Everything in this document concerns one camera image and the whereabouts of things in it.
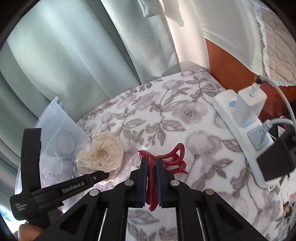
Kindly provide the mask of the left hand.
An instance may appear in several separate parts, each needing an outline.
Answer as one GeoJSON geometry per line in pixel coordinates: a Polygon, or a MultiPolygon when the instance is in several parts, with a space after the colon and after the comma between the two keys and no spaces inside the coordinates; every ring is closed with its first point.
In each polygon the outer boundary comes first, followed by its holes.
{"type": "Polygon", "coordinates": [[[40,227],[40,225],[44,224],[44,220],[49,221],[48,214],[42,213],[37,216],[37,218],[33,219],[33,223],[24,223],[20,225],[18,231],[14,233],[14,237],[17,240],[34,240],[37,238],[44,229],[40,227]]]}

